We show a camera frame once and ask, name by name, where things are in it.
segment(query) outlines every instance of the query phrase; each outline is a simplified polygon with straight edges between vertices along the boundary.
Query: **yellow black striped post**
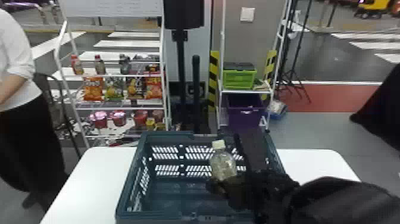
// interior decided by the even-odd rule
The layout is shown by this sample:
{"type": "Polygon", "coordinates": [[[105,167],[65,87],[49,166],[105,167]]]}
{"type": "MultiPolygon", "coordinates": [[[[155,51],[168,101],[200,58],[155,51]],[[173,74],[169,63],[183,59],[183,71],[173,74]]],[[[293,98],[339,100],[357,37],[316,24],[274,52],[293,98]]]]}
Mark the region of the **yellow black striped post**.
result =
{"type": "MultiPolygon", "coordinates": [[[[265,61],[265,70],[264,70],[264,80],[268,80],[268,83],[270,84],[272,88],[272,81],[273,81],[273,71],[275,68],[275,57],[277,55],[276,50],[271,50],[268,52],[267,59],[265,61]]],[[[268,98],[268,94],[262,94],[261,95],[261,100],[266,100],[268,98]]]]}
{"type": "Polygon", "coordinates": [[[218,92],[218,61],[220,59],[219,51],[211,51],[210,53],[210,72],[208,79],[208,112],[215,111],[217,104],[218,92]]]}

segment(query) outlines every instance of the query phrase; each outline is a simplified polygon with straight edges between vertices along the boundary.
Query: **dark green basket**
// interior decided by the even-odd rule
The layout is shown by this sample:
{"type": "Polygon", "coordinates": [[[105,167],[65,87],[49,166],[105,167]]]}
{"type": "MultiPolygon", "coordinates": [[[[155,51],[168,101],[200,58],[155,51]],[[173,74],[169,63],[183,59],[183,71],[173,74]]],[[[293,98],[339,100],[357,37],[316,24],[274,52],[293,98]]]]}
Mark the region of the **dark green basket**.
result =
{"type": "MultiPolygon", "coordinates": [[[[117,224],[251,221],[250,211],[238,213],[226,200],[205,189],[211,176],[211,143],[221,138],[235,158],[238,172],[244,172],[245,163],[232,136],[195,136],[192,132],[142,134],[116,209],[117,224]]],[[[268,169],[284,173],[267,134],[264,145],[268,169]]]]}

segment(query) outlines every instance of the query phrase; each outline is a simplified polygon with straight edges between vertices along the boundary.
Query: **bottle cap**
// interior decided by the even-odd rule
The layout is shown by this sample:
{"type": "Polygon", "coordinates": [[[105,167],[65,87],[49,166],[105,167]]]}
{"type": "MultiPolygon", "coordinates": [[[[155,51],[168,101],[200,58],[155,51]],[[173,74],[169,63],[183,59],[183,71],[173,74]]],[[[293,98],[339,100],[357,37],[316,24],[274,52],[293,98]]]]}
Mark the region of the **bottle cap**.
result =
{"type": "Polygon", "coordinates": [[[213,141],[212,148],[214,150],[223,150],[225,148],[225,141],[224,140],[213,141]]]}

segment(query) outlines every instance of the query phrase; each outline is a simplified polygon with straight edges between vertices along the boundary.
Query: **chip bag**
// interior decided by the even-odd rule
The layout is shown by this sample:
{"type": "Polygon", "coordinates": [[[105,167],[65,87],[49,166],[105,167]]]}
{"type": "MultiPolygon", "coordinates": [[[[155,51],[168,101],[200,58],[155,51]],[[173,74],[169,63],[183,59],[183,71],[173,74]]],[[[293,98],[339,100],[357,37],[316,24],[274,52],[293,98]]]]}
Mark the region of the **chip bag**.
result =
{"type": "Polygon", "coordinates": [[[85,94],[84,100],[87,101],[102,101],[103,98],[103,78],[102,77],[87,77],[84,78],[85,94]]]}
{"type": "Polygon", "coordinates": [[[161,77],[146,77],[145,99],[161,99],[163,90],[161,89],[161,77]]]}
{"type": "Polygon", "coordinates": [[[105,98],[123,99],[124,98],[124,78],[106,77],[105,78],[105,98]]]}
{"type": "Polygon", "coordinates": [[[127,99],[144,99],[144,84],[145,81],[142,77],[127,77],[127,99]]]}

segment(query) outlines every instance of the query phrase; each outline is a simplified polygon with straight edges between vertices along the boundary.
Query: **tripod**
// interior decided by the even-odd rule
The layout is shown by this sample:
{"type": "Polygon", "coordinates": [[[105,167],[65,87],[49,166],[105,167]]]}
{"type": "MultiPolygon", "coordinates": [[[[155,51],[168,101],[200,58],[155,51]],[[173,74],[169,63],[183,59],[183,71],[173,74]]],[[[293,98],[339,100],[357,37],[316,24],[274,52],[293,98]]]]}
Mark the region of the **tripod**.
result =
{"type": "MultiPolygon", "coordinates": [[[[286,33],[292,32],[291,28],[292,28],[292,24],[293,24],[293,17],[295,15],[295,10],[296,10],[298,1],[299,0],[296,0],[295,3],[293,4],[292,10],[291,10],[292,13],[290,14],[289,18],[287,18],[287,21],[286,21],[287,32],[286,33]]],[[[284,90],[284,89],[287,89],[290,93],[292,93],[292,91],[289,89],[289,87],[292,87],[292,88],[294,88],[296,93],[299,95],[300,99],[302,99],[302,95],[299,92],[299,90],[303,90],[309,103],[311,103],[311,98],[308,95],[307,90],[304,88],[304,85],[301,82],[299,76],[297,75],[297,72],[295,69],[296,69],[297,59],[299,57],[299,53],[300,53],[300,49],[301,49],[301,43],[302,43],[303,37],[304,37],[305,25],[307,24],[308,16],[310,14],[311,4],[312,4],[312,0],[308,0],[307,12],[305,14],[304,22],[302,24],[302,30],[300,33],[299,42],[298,42],[297,49],[296,49],[295,59],[292,64],[292,68],[287,72],[283,72],[283,71],[285,69],[285,64],[288,59],[288,51],[289,51],[289,45],[290,45],[291,40],[290,40],[290,37],[288,37],[288,36],[285,37],[285,40],[284,40],[285,48],[283,50],[283,52],[284,52],[283,58],[285,60],[279,68],[279,77],[278,77],[278,85],[277,85],[278,96],[279,96],[279,91],[284,90]],[[293,83],[293,78],[295,78],[297,80],[297,82],[299,83],[298,84],[299,86],[296,86],[293,83]]]]}

